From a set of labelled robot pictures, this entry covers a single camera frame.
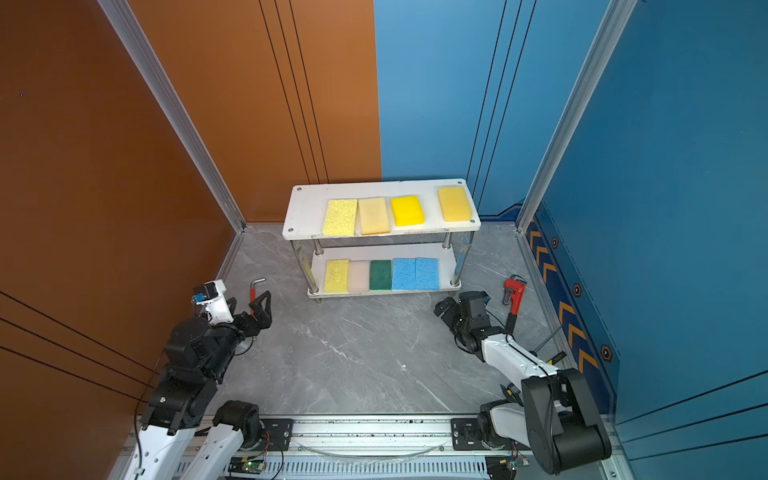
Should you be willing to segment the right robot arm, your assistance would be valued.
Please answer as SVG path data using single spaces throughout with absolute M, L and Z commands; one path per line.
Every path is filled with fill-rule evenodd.
M 494 325 L 484 291 L 447 297 L 433 310 L 460 350 L 504 375 L 505 398 L 481 407 L 480 438 L 498 448 L 516 441 L 530 448 L 551 475 L 607 460 L 612 445 L 585 376 L 540 359 L 514 338 L 518 299 L 504 295 L 509 307 L 502 325 Z

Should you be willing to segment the green scouring sponge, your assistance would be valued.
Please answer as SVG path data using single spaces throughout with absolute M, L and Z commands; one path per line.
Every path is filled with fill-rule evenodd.
M 390 291 L 392 289 L 392 261 L 372 260 L 369 268 L 369 290 Z

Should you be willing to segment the bright yellow foam sponge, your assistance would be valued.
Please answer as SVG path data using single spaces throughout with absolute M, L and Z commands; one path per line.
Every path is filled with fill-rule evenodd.
M 425 214 L 417 196 L 392 198 L 390 204 L 397 228 L 424 224 Z

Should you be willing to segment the golden yellow sponge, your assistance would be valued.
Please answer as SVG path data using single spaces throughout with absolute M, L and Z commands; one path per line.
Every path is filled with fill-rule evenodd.
M 438 200 L 444 222 L 457 223 L 472 220 L 472 206 L 463 186 L 439 188 Z

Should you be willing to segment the blue cellulose sponge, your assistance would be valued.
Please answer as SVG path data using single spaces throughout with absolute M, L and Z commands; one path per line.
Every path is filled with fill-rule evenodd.
M 415 289 L 418 291 L 439 290 L 439 261 L 435 258 L 417 258 L 415 260 L 414 282 Z
M 416 290 L 416 260 L 412 258 L 395 258 L 392 260 L 392 290 Z

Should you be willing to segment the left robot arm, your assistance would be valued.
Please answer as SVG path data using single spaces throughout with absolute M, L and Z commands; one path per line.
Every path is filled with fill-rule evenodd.
M 239 345 L 271 327 L 270 291 L 252 294 L 244 312 L 237 312 L 236 299 L 225 293 L 220 280 L 194 289 L 191 302 L 199 310 L 173 329 L 164 347 L 167 362 L 134 424 L 136 445 L 126 478 L 173 477 Z M 215 413 L 202 447 L 182 476 L 217 479 L 237 451 L 267 453 L 270 441 L 258 406 L 229 400 Z

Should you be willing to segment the pale yellow orange-backed sponge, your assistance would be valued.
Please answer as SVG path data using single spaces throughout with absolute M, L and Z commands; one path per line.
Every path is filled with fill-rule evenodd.
M 385 198 L 360 199 L 358 208 L 362 235 L 378 235 L 390 232 L 390 220 Z

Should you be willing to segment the light yellow cellulose sponge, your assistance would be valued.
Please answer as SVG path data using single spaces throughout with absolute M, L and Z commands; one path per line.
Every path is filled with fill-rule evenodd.
M 356 199 L 333 199 L 328 202 L 322 234 L 326 237 L 353 237 L 356 229 Z

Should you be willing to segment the beige foam sponge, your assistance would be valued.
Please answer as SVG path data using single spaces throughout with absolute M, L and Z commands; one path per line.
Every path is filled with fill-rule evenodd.
M 366 293 L 370 290 L 369 261 L 349 262 L 347 287 L 349 293 Z

